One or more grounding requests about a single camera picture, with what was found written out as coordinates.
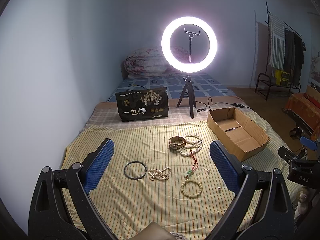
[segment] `wristwatch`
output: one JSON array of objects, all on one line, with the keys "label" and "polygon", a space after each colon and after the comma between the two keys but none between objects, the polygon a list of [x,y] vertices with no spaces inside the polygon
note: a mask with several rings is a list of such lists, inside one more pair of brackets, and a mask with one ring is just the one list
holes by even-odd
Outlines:
[{"label": "wristwatch", "polygon": [[[182,141],[182,144],[176,144],[173,142]],[[178,151],[180,148],[184,147],[186,145],[186,139],[181,136],[174,136],[169,139],[169,147],[174,150]]]}]

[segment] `cream bead chain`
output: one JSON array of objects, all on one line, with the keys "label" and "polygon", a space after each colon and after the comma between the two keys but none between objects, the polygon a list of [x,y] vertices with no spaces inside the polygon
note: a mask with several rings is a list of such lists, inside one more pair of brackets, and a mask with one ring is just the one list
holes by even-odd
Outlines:
[{"label": "cream bead chain", "polygon": [[186,137],[195,137],[198,139],[198,141],[187,141],[186,140],[186,145],[180,149],[180,154],[184,157],[188,157],[191,155],[190,152],[184,153],[183,152],[184,150],[197,147],[194,151],[192,151],[192,154],[196,154],[197,152],[199,152],[202,149],[202,146],[203,146],[203,140],[199,136],[197,136],[196,134],[187,134],[184,138],[186,138]]},{"label": "cream bead chain", "polygon": [[163,181],[163,180],[169,179],[170,172],[171,172],[171,168],[170,167],[166,167],[162,171],[160,171],[160,170],[149,170],[148,171],[148,175],[151,177],[150,178],[151,180],[157,179],[157,180]]},{"label": "cream bead chain", "polygon": [[[187,182],[194,182],[194,183],[196,183],[196,184],[199,185],[200,189],[199,189],[199,191],[198,191],[197,194],[189,194],[189,193],[186,193],[186,192],[185,192],[185,190],[184,190],[184,185],[185,185]],[[184,182],[182,182],[180,189],[181,189],[181,192],[183,193],[183,195],[185,195],[186,197],[194,198],[194,197],[198,197],[198,196],[201,194],[201,192],[202,192],[202,184],[201,184],[201,182],[199,182],[199,181],[196,180],[196,179],[186,179]]]}]

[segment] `watch face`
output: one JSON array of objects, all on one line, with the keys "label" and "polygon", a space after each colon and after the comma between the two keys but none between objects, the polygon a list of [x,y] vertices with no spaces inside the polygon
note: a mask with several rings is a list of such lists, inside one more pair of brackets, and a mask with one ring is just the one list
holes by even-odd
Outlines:
[{"label": "watch face", "polygon": [[175,143],[170,144],[170,148],[174,151],[178,151],[179,150],[179,146]]}]

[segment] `clothes rack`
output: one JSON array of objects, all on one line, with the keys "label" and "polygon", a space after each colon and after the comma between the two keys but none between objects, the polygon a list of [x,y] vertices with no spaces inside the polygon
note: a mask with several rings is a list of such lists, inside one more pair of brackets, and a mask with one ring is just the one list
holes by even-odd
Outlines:
[{"label": "clothes rack", "polygon": [[[260,92],[262,95],[264,95],[266,97],[266,100],[268,100],[268,97],[289,97],[291,94],[293,94],[292,89],[299,90],[298,93],[300,93],[301,85],[300,85],[300,83],[299,83],[299,86],[295,86],[294,84],[292,84],[292,82],[291,82],[291,71],[289,73],[289,82],[288,82],[288,84],[286,86],[272,84],[271,77],[269,75],[267,75],[267,70],[268,70],[268,66],[269,66],[269,64],[268,64],[269,53],[270,53],[270,14],[271,13],[270,13],[270,11],[268,9],[268,3],[267,2],[266,2],[266,5],[267,5],[267,13],[268,13],[268,22],[266,22],[268,24],[268,56],[267,56],[267,64],[266,64],[265,72],[264,73],[260,73],[258,75],[255,92],[256,93]],[[284,24],[286,25],[287,28],[289,28],[291,31],[293,31],[294,33],[296,33],[298,36],[300,36],[302,38],[302,35],[297,33],[287,23],[284,22]],[[261,76],[267,77],[268,80],[260,79]],[[262,83],[268,85],[268,90],[259,90],[258,89],[259,82],[262,82]],[[271,90],[271,87],[287,88],[289,90],[288,91],[286,91],[286,90]]]}]

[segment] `gray wall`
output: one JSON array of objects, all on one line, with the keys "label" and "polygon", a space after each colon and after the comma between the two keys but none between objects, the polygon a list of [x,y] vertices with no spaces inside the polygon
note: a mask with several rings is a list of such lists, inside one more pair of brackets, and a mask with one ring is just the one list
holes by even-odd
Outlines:
[{"label": "gray wall", "polygon": [[[259,72],[262,68],[264,72],[267,56],[265,44],[268,38],[265,1],[268,1],[269,10],[273,14],[302,34],[308,51],[305,53],[301,83],[303,88],[307,85],[311,49],[310,21],[307,12],[314,10],[310,0],[129,1],[130,50],[160,46],[162,32],[172,20],[182,16],[199,17],[212,27],[218,41],[216,58],[206,71],[219,82],[232,86],[249,86],[251,83],[255,85],[256,68]],[[186,34],[180,32],[174,35],[172,45],[188,48]],[[208,51],[207,38],[195,37],[193,42],[193,55],[195,60],[199,61]]]},{"label": "gray wall", "polygon": [[24,231],[42,167],[122,81],[125,16],[126,0],[10,0],[0,18],[0,197]]}]

